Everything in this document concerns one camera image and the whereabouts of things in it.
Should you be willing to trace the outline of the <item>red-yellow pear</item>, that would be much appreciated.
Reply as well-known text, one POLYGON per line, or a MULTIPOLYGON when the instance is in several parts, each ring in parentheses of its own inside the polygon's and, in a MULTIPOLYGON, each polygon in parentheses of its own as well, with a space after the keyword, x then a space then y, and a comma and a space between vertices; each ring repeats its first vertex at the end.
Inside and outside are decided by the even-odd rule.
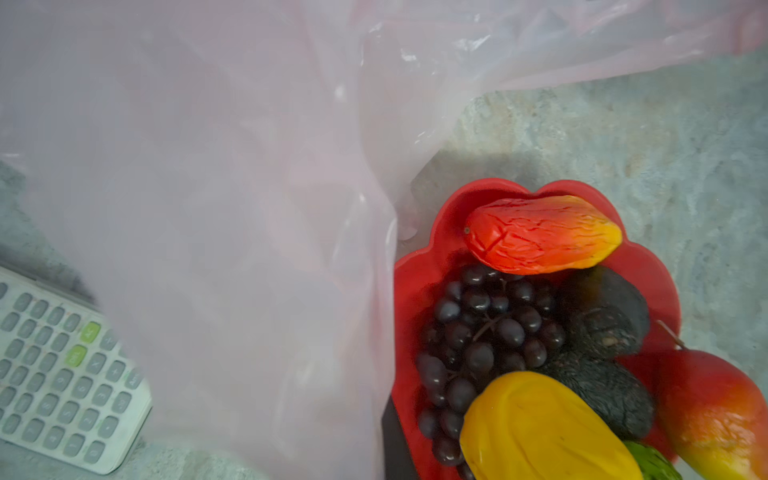
POLYGON ((765 479, 767 401, 759 387, 657 324, 677 346, 659 354, 655 380, 658 421, 675 453, 704 479, 765 479))

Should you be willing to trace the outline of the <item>green custard apple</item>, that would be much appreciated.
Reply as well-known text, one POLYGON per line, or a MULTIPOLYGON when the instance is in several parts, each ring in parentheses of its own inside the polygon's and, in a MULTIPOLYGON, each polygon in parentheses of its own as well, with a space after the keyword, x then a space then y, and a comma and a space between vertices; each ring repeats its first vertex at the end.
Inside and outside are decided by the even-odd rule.
POLYGON ((636 441, 624 441, 644 480, 682 480, 674 465, 658 450, 636 441))

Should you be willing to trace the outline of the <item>yellow fruit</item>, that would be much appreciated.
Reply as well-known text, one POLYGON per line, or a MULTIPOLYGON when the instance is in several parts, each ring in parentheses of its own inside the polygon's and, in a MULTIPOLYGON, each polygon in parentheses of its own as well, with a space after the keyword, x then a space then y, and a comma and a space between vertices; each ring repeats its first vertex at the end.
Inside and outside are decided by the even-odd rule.
POLYGON ((477 479, 641 479, 624 443, 576 393, 542 374, 502 375, 464 415, 460 446, 477 479))

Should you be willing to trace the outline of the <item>pink plastic bag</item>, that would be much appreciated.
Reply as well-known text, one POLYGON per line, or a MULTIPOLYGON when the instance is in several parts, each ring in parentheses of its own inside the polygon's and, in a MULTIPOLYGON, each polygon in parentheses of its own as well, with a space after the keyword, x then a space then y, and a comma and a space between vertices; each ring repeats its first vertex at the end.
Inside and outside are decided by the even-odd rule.
POLYGON ((380 479, 410 185, 467 104, 766 41, 763 1, 5 1, 1 157, 154 433, 380 479))

